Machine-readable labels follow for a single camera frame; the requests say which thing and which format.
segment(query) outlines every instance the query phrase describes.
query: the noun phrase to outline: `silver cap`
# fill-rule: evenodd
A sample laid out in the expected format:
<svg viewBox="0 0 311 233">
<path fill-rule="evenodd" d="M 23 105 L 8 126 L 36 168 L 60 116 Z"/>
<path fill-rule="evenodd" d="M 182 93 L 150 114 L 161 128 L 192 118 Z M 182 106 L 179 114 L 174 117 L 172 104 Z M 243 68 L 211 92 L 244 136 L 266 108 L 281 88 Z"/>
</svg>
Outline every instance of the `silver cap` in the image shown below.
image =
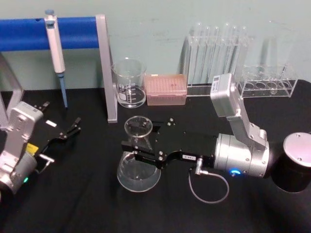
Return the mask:
<svg viewBox="0 0 311 233">
<path fill-rule="evenodd" d="M 284 140 L 283 148 L 287 156 L 295 163 L 311 167 L 311 134 L 290 134 Z"/>
</svg>

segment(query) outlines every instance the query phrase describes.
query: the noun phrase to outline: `blue led light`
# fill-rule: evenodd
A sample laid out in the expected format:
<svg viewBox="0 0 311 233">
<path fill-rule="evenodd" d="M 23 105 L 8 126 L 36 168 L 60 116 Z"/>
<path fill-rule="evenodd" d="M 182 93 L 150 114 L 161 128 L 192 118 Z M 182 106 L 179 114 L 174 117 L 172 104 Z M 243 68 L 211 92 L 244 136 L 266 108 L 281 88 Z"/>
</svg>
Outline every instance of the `blue led light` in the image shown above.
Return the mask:
<svg viewBox="0 0 311 233">
<path fill-rule="evenodd" d="M 230 171 L 230 174 L 237 174 L 237 175 L 240 175 L 241 172 L 239 170 L 231 170 Z"/>
</svg>

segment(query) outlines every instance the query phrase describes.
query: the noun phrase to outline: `erlenmeyer flask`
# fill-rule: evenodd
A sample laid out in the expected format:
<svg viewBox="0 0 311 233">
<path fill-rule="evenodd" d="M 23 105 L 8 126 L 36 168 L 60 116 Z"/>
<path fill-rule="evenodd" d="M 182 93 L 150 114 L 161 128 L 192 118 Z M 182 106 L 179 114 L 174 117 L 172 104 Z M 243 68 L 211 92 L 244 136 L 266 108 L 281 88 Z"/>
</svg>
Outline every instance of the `erlenmeyer flask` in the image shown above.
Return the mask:
<svg viewBox="0 0 311 233">
<path fill-rule="evenodd" d="M 152 127 L 151 120 L 144 116 L 131 117 L 124 125 L 132 145 L 146 149 L 152 149 L 148 139 Z M 160 176 L 161 171 L 155 166 L 137 161 L 132 152 L 123 153 L 117 177 L 124 188 L 132 192 L 145 192 L 156 185 Z"/>
</svg>

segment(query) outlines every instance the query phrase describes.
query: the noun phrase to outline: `glass beaker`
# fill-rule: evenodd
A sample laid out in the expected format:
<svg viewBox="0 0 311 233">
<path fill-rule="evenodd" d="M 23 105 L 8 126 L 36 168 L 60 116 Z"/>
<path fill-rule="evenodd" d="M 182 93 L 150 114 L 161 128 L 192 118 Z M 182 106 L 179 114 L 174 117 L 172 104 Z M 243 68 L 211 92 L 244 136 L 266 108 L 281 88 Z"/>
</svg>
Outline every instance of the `glass beaker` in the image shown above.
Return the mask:
<svg viewBox="0 0 311 233">
<path fill-rule="evenodd" d="M 146 101 L 143 78 L 146 66 L 138 60 L 125 58 L 112 65 L 117 82 L 118 102 L 126 108 L 137 108 Z"/>
<path fill-rule="evenodd" d="M 134 146 L 152 149 L 148 136 L 152 131 L 152 122 L 143 116 L 129 118 L 125 125 L 128 140 Z M 132 192 L 145 192 L 159 181 L 161 171 L 155 166 L 135 159 L 134 153 L 124 152 L 118 167 L 117 177 L 120 184 Z"/>
</svg>

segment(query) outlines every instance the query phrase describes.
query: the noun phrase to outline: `light green wall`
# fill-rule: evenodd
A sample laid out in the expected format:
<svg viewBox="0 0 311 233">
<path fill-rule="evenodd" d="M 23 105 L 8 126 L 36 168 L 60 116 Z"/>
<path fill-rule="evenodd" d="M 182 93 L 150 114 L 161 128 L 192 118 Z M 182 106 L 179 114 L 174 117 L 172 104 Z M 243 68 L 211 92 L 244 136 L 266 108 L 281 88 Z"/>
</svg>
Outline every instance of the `light green wall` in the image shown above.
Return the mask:
<svg viewBox="0 0 311 233">
<path fill-rule="evenodd" d="M 176 73 L 184 36 L 191 25 L 245 25 L 255 37 L 248 64 L 259 62 L 262 41 L 272 34 L 298 32 L 278 50 L 280 62 L 289 60 L 301 78 L 311 81 L 311 1 L 307 0 L 58 0 L 4 1 L 0 18 L 43 17 L 54 9 L 59 17 L 106 14 L 114 61 L 125 56 L 147 64 L 149 73 Z M 49 51 L 6 52 L 25 89 L 58 88 Z M 100 85 L 97 50 L 65 50 L 67 88 Z"/>
</svg>

